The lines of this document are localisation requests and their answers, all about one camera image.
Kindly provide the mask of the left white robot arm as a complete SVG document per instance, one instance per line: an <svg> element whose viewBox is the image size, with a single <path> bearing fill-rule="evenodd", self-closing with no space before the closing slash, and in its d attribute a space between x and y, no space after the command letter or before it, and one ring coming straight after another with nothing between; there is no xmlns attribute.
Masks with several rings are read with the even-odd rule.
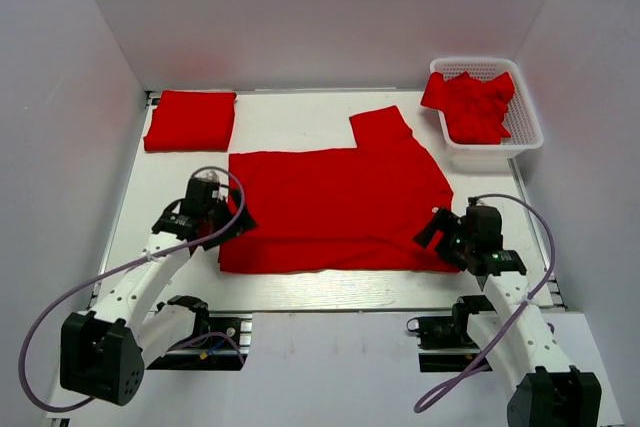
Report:
<svg viewBox="0 0 640 427"><path fill-rule="evenodd" d="M147 367L174 349L231 343L212 330L205 301L159 296L198 249L216 248L255 228L236 178L226 185L215 173L192 175L183 198L170 203L151 228L140 265L129 267L86 313L72 313L61 327L62 388L111 404L129 403Z"/></svg>

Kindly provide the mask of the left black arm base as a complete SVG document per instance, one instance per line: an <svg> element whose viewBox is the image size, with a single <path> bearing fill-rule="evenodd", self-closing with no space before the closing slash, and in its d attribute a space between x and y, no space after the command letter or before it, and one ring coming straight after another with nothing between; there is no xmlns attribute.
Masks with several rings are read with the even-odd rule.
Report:
<svg viewBox="0 0 640 427"><path fill-rule="evenodd" d="M174 296L144 321L140 340L148 370L239 371L248 357L249 320L218 315L193 296Z"/></svg>

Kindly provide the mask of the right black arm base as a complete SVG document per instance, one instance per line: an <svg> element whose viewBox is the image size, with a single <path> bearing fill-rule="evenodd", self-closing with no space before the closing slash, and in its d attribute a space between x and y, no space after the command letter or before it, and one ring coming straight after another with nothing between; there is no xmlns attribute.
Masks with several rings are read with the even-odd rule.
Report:
<svg viewBox="0 0 640 427"><path fill-rule="evenodd" d="M460 373L478 355L478 347L467 333L472 314L494 313L482 295L460 297L450 315L418 316L406 322L407 332L418 340L421 373Z"/></svg>

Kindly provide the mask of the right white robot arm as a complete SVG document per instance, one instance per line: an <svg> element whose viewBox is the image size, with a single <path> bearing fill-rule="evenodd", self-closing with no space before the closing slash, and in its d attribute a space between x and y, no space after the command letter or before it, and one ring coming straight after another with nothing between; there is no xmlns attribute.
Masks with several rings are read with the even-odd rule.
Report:
<svg viewBox="0 0 640 427"><path fill-rule="evenodd" d="M434 242L440 260L476 278L480 294L462 296L450 315L414 317L409 333L423 350L477 347L478 353L454 378L415 405L426 411L464 379L492 370L505 381L510 426L595 426L603 389L562 350L535 298L520 255L504 248L499 211L472 198L462 216L439 208L414 241Z"/></svg>

